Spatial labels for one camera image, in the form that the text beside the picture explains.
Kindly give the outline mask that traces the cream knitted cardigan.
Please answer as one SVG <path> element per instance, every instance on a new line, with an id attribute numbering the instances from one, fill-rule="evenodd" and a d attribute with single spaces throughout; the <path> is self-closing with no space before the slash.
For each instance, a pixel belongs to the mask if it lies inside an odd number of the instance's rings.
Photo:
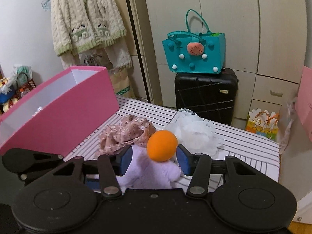
<path id="1" fill-rule="evenodd" d="M 130 68 L 126 28 L 115 0 L 50 0 L 53 47 L 64 69 L 103 49 L 113 68 Z"/>

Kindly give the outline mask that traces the white mesh bath sponge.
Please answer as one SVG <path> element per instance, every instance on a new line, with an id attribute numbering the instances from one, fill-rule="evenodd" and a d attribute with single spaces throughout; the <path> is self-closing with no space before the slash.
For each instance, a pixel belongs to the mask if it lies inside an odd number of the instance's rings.
<path id="1" fill-rule="evenodd" d="M 172 132 L 190 153 L 203 153 L 218 158 L 218 150 L 223 146 L 223 139 L 216 133 L 212 121 L 196 115 L 191 110 L 180 108 L 165 127 Z"/>

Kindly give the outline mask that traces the purple plush toy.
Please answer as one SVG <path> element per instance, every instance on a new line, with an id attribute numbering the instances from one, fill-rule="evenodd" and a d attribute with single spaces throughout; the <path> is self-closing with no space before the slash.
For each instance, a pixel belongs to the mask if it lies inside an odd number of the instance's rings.
<path id="1" fill-rule="evenodd" d="M 120 187 L 124 189 L 170 189 L 171 184 L 181 175 L 180 167 L 173 161 L 155 162 L 146 148 L 132 145 L 132 161 L 123 176 L 117 176 Z"/>

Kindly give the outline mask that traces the teal felt handbag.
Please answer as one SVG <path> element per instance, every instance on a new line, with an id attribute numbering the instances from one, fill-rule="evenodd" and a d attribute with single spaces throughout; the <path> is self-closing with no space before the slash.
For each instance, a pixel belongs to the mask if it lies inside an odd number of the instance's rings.
<path id="1" fill-rule="evenodd" d="M 194 12 L 206 28 L 205 33 L 191 32 L 188 14 Z M 219 74 L 225 62 L 224 33 L 213 33 L 205 19 L 195 10 L 186 12 L 187 31 L 174 31 L 162 41 L 169 70 L 180 73 Z"/>

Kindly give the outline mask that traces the pink tote bag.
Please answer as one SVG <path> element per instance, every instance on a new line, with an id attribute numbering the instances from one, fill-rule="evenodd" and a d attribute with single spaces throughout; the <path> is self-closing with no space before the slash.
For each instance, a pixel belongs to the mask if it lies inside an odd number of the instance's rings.
<path id="1" fill-rule="evenodd" d="M 298 118 L 311 141 L 312 129 L 312 70 L 304 66 L 295 105 Z"/>

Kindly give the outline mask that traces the brown paper bag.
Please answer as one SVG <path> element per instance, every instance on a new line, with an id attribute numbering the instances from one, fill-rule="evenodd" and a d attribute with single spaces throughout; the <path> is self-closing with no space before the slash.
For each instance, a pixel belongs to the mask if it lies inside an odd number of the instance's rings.
<path id="1" fill-rule="evenodd" d="M 108 73 L 116 95 L 135 98 L 126 68 L 112 69 Z"/>

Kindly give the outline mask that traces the colourful gift bag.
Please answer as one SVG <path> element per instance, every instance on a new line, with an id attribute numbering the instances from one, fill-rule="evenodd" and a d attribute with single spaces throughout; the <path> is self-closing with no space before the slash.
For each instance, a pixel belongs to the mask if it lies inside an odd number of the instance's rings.
<path id="1" fill-rule="evenodd" d="M 279 113 L 253 109 L 247 116 L 245 130 L 253 134 L 264 136 L 272 141 L 276 141 Z"/>

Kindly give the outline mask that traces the black clothes rack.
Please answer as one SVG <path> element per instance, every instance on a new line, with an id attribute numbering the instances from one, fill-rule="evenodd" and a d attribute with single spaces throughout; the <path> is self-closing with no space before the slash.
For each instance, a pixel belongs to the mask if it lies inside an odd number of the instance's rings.
<path id="1" fill-rule="evenodd" d="M 146 93 L 146 99 L 147 99 L 148 103 L 151 103 L 149 89 L 148 89 L 148 84 L 147 84 L 147 81 L 146 81 L 146 76 L 145 76 L 145 71 L 144 71 L 144 66 L 143 66 L 143 60 L 142 60 L 142 56 L 141 56 L 139 40 L 137 38 L 137 32 L 136 32 L 136 28 L 135 28 L 135 23 L 134 23 L 134 18 L 133 18 L 133 13 L 132 13 L 130 0 L 126 0 L 126 5 L 127 5 L 127 8 L 128 8 L 129 20 L 130 20 L 130 23 L 131 23 L 133 39 L 134 39 L 135 48 L 136 48 L 137 55 L 138 55 L 138 60 L 139 60 L 142 80 L 143 80 L 143 84 L 144 84 L 144 90 L 145 90 L 145 93 Z"/>

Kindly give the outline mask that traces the black suitcase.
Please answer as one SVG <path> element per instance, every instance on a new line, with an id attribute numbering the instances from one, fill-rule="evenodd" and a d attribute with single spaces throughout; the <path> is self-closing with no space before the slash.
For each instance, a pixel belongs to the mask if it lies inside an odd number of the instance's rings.
<path id="1" fill-rule="evenodd" d="M 199 117 L 230 125 L 234 114 L 238 78 L 230 68 L 219 74 L 177 73 L 175 101 Z"/>

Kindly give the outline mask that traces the pink floral cloth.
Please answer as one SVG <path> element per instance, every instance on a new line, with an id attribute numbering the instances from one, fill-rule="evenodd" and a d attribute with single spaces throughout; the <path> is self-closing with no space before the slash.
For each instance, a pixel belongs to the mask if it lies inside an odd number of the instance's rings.
<path id="1" fill-rule="evenodd" d="M 126 115 L 119 124 L 108 125 L 100 134 L 100 147 L 95 153 L 95 157 L 114 155 L 128 145 L 146 147 L 149 138 L 156 131 L 155 126 L 146 118 Z"/>

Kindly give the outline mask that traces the pink cardboard storage box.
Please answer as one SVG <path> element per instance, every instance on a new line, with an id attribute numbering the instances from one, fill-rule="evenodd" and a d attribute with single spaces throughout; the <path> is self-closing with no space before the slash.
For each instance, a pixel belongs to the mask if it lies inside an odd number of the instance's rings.
<path id="1" fill-rule="evenodd" d="M 119 109 L 103 66 L 72 66 L 1 115 L 1 155 L 11 148 L 66 156 Z"/>

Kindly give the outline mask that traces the beige wardrobe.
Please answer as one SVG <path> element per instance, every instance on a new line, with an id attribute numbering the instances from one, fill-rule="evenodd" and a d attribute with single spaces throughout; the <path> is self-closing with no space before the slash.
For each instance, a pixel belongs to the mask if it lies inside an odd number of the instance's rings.
<path id="1" fill-rule="evenodd" d="M 297 93 L 307 45 L 305 0 L 133 0 L 142 37 L 149 95 L 175 108 L 175 74 L 162 41 L 171 31 L 210 30 L 226 38 L 225 67 L 239 85 L 232 125 L 244 128 L 251 109 L 277 112 Z"/>

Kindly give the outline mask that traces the orange ball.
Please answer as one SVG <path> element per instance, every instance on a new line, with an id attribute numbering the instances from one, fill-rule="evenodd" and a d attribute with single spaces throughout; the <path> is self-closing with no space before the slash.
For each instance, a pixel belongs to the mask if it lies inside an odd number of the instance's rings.
<path id="1" fill-rule="evenodd" d="M 156 162 L 165 162 L 172 158 L 178 146 L 177 137 L 168 130 L 155 132 L 148 140 L 148 157 Z"/>

